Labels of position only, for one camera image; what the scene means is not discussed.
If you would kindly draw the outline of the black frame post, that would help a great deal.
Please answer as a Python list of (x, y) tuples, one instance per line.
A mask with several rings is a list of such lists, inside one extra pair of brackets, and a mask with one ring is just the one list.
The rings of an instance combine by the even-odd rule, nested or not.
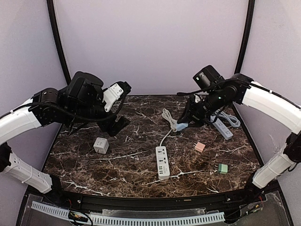
[(255, 1), (249, 0), (247, 6), (247, 13), (246, 13), (246, 20), (244, 25), (242, 41), (240, 45), (236, 67), (234, 70), (233, 77), (236, 79), (236, 81), (238, 81), (238, 83), (235, 83), (234, 85), (236, 95), (237, 95), (236, 96), (237, 100), (242, 100), (243, 95), (246, 92), (246, 89), (248, 88), (249, 82), (251, 81), (249, 77), (242, 75), (240, 72), (244, 62), (246, 48), (248, 45), (248, 40), (249, 40), (249, 35), (250, 35), (250, 30), (251, 30), (252, 20), (253, 20), (254, 6), (255, 6)]
[(67, 65), (63, 45), (62, 45), (62, 40), (60, 37), (60, 32), (59, 32), (59, 27), (58, 27), (58, 22), (56, 18), (56, 13), (55, 13), (55, 1), (54, 0), (46, 0), (47, 2), (47, 9), (48, 9), (48, 16), (50, 20), (50, 25), (51, 25), (51, 30), (53, 34), (53, 39), (55, 42), (55, 48), (56, 52), (59, 58), (60, 66), (63, 72), (63, 77), (65, 80), (66, 85), (69, 85), (71, 83), (71, 75), (69, 72), (69, 68)]

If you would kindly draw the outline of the white cube socket adapter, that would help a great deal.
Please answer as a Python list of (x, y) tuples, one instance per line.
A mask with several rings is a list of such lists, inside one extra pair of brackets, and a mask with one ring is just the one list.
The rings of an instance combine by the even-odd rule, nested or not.
[(106, 154), (109, 148), (109, 142), (106, 138), (98, 137), (93, 145), (96, 153)]

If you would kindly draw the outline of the blue plug charger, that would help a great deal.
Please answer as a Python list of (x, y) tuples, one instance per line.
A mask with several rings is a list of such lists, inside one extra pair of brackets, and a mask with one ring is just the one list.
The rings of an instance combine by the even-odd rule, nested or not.
[(188, 127), (188, 123), (177, 123), (175, 126), (176, 132), (181, 131)]

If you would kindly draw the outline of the small circuit board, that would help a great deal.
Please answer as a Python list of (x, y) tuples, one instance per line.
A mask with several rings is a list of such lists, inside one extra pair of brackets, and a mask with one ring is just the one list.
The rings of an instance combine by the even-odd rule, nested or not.
[(70, 220), (88, 222), (88, 217), (81, 212), (69, 211), (68, 218)]

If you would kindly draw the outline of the grey blue power strip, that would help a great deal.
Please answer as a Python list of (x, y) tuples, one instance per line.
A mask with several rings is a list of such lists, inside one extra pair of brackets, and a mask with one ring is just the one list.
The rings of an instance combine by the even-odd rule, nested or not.
[(226, 140), (230, 140), (233, 138), (233, 133), (225, 126), (225, 124), (218, 117), (211, 116), (210, 122)]

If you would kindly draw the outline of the right black frame post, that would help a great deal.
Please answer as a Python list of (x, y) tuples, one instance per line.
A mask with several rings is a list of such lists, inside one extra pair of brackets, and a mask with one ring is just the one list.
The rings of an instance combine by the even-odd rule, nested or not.
[(242, 100), (243, 95), (246, 92), (246, 89), (248, 88), (249, 82), (251, 81), (249, 77), (242, 75), (240, 72), (244, 62), (246, 48), (248, 45), (248, 40), (249, 40), (249, 35), (250, 35), (250, 30), (251, 30), (252, 20), (253, 20), (254, 6), (255, 6), (255, 1), (249, 0), (247, 6), (247, 13), (246, 13), (246, 20), (244, 25), (242, 41), (240, 45), (236, 67), (234, 70), (233, 77), (236, 79), (236, 81), (238, 81), (238, 83), (235, 83), (234, 85), (236, 95), (237, 95), (236, 96), (237, 100)]

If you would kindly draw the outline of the green plug charger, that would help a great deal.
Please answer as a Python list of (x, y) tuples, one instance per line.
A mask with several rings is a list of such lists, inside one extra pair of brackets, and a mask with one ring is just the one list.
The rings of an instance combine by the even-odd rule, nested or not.
[(228, 165), (219, 163), (219, 165), (218, 165), (218, 173), (219, 174), (227, 174), (228, 173)]

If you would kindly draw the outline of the black front rail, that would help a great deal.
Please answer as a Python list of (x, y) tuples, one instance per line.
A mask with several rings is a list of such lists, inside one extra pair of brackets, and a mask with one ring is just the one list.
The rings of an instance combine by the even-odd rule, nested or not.
[(134, 210), (134, 211), (161, 211), (161, 210), (188, 210), (205, 208), (207, 211), (237, 210), (245, 204), (244, 189), (215, 193), (200, 196), (177, 198), (118, 198), (108, 196), (89, 195), (64, 191), (69, 198), (64, 207), (71, 207), (83, 212), (102, 212), (106, 210)]

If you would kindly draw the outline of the left black frame post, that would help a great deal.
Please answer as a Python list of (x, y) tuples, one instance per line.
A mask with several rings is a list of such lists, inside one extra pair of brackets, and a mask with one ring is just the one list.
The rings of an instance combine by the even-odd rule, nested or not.
[(60, 66), (63, 72), (63, 77), (65, 80), (66, 85), (69, 85), (71, 83), (71, 75), (69, 72), (69, 68), (67, 65), (63, 45), (62, 45), (62, 40), (60, 37), (60, 32), (59, 32), (59, 27), (58, 27), (58, 22), (56, 18), (56, 13), (55, 13), (55, 1), (54, 0), (46, 0), (47, 2), (47, 9), (48, 9), (48, 16), (50, 20), (50, 25), (51, 25), (51, 30), (53, 34), (53, 39), (55, 42), (55, 48), (56, 52), (59, 58)]

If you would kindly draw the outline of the pink plug charger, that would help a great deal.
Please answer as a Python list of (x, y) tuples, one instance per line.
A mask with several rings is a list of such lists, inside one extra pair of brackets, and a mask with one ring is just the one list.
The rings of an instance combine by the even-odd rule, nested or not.
[(194, 150), (202, 153), (203, 150), (205, 149), (205, 146), (206, 146), (205, 144), (203, 144), (201, 142), (197, 142), (194, 144)]

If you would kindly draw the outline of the white power strip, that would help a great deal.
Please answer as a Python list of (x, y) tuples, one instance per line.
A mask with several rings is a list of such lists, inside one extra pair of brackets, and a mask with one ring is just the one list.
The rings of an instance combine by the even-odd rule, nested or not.
[(168, 179), (170, 177), (170, 168), (169, 168), (166, 147), (157, 146), (155, 151), (156, 151), (158, 178), (160, 180)]

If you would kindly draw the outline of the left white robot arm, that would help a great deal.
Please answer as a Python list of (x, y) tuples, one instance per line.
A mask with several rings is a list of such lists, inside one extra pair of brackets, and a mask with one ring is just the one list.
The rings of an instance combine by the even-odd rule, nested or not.
[(81, 85), (70, 84), (61, 90), (47, 88), (21, 106), (0, 118), (0, 170), (28, 184), (56, 205), (66, 202), (66, 194), (60, 189), (60, 180), (45, 174), (21, 160), (7, 144), (7, 141), (29, 130), (58, 122), (74, 133), (73, 125), (98, 124), (111, 137), (117, 135), (129, 124), (125, 117), (118, 118), (131, 86), (118, 81), (106, 89), (100, 83), (83, 79)]

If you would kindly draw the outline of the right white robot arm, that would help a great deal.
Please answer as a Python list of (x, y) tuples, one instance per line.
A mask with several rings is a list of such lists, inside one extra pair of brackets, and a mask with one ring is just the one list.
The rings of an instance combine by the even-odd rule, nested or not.
[(266, 114), (291, 132), (281, 151), (253, 174), (246, 190), (240, 193), (242, 203), (250, 204), (258, 197), (258, 190), (301, 162), (301, 107), (242, 74), (225, 79), (218, 72), (203, 69), (193, 79), (200, 91), (208, 94), (200, 99), (196, 98), (197, 92), (186, 94), (189, 99), (179, 124), (193, 122), (202, 126), (209, 123), (214, 112), (235, 102)]

